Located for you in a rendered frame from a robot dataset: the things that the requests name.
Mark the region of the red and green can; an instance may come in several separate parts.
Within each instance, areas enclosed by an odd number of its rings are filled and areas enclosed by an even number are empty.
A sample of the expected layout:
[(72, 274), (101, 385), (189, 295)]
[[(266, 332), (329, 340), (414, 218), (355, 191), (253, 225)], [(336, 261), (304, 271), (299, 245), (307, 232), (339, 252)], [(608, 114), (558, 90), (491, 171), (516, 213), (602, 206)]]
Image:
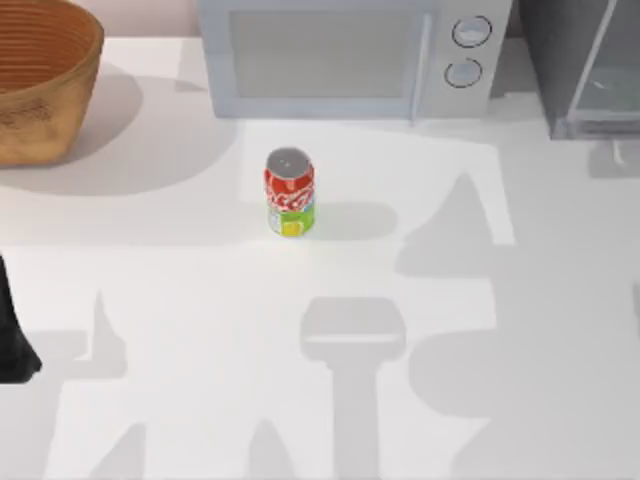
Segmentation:
[(295, 147), (281, 147), (267, 157), (264, 191), (268, 223), (283, 237), (299, 237), (315, 221), (315, 169), (310, 157)]

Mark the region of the microwave oven door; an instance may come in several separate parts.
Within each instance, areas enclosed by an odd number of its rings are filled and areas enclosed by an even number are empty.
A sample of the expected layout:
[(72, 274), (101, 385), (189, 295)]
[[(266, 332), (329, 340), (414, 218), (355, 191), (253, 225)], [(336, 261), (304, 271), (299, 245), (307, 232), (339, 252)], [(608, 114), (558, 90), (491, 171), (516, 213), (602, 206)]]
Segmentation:
[(410, 119), (434, 0), (195, 2), (217, 116)]

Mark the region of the pale microwave oven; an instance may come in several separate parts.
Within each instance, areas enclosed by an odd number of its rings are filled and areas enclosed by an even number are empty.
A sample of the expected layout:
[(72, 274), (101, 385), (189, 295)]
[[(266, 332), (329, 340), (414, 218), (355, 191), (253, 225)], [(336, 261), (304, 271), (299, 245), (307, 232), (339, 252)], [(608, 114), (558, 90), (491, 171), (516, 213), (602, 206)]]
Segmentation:
[[(434, 0), (439, 9), (429, 42), (420, 112), (417, 121), (441, 118), (473, 118), (488, 105), (513, 0)], [(484, 16), (492, 24), (489, 39), (476, 48), (461, 48), (452, 39), (452, 28), (465, 17)], [(471, 58), (483, 67), (481, 80), (455, 89), (444, 79), (451, 63)]]

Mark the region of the round microwave knob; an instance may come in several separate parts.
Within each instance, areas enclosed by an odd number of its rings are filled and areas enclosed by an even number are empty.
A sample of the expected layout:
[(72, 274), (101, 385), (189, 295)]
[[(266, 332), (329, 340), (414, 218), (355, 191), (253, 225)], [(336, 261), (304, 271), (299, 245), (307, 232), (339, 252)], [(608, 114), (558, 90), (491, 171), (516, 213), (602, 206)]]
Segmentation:
[(465, 89), (477, 84), (483, 75), (482, 65), (471, 58), (449, 64), (444, 71), (446, 83), (455, 89)]
[(491, 22), (480, 15), (462, 18), (452, 28), (452, 39), (461, 48), (479, 47), (491, 34)]

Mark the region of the grey cabinet with dark inside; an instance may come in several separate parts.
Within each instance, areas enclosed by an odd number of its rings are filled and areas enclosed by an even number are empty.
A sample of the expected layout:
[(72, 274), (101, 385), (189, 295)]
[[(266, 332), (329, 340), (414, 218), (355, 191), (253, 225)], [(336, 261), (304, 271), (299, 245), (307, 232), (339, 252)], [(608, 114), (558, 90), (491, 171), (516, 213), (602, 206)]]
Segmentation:
[(640, 0), (519, 0), (553, 140), (640, 140)]

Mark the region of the brown woven basket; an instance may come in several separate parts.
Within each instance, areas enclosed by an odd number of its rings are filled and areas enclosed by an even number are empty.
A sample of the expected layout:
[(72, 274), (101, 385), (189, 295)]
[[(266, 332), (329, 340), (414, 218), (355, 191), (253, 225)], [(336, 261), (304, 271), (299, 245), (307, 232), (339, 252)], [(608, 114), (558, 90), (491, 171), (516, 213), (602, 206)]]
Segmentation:
[(0, 167), (50, 165), (71, 150), (104, 39), (71, 0), (0, 0)]

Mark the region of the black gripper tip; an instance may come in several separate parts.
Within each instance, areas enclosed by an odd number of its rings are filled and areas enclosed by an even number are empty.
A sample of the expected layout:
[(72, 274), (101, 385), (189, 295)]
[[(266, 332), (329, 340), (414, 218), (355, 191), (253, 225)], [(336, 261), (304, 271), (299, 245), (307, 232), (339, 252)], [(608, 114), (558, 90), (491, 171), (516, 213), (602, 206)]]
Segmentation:
[(0, 384), (24, 384), (42, 361), (19, 324), (4, 258), (0, 255)]

